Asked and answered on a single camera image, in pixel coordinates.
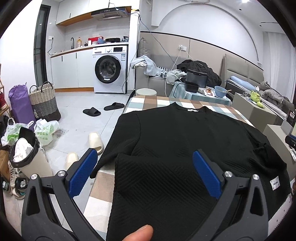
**black shirt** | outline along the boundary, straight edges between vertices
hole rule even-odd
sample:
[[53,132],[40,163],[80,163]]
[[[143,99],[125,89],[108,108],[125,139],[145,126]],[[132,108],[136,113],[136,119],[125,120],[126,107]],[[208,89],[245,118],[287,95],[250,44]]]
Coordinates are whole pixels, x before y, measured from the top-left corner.
[[[192,163],[202,149],[223,171],[238,177],[260,176],[268,217],[290,193],[287,165],[254,127],[207,107],[188,111],[166,107],[123,114],[97,166],[115,161],[115,189],[107,241],[122,240],[145,224],[152,240],[182,241],[215,206]],[[270,181],[279,177],[272,190]]]

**black slipper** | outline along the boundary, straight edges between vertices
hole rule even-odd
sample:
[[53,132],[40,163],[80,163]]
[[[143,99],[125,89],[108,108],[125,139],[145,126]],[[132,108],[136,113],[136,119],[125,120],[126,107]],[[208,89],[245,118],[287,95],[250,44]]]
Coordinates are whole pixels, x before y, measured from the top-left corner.
[[104,107],[104,110],[116,110],[124,107],[124,104],[114,102],[112,105]]
[[83,110],[84,114],[87,114],[89,116],[99,116],[101,112],[99,112],[96,108],[90,108],[90,109],[85,109]]

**black plastic container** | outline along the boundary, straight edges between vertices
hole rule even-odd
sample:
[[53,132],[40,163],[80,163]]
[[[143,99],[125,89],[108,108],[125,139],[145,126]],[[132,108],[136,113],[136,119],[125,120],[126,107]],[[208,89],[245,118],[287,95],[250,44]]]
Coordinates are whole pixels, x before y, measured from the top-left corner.
[[185,90],[188,92],[196,93],[198,91],[198,84],[185,80]]
[[195,70],[187,70],[186,81],[196,83],[200,88],[207,86],[209,76],[206,73],[198,72]]

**yellow bottle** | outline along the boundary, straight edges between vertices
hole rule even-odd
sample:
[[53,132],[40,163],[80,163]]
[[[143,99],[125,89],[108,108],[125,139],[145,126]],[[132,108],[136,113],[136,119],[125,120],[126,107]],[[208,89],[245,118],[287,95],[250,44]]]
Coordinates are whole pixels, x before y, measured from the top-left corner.
[[78,40],[77,40],[77,48],[80,48],[80,46],[81,46],[81,39],[80,39],[80,37],[78,37]]

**silver screw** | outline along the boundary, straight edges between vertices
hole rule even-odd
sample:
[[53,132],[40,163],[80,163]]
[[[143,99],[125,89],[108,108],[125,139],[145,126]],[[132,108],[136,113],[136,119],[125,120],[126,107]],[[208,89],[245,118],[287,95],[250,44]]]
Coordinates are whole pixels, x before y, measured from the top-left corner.
[[31,179],[32,180],[35,180],[37,178],[37,174],[33,174],[32,176],[31,176]]
[[225,173],[226,177],[232,177],[232,172],[231,171],[226,171]]
[[254,175],[253,175],[253,179],[254,179],[254,180],[259,180],[259,176],[258,176],[257,174],[254,174]]
[[59,172],[57,173],[57,175],[58,175],[59,177],[63,177],[63,176],[65,175],[65,171],[59,171]]

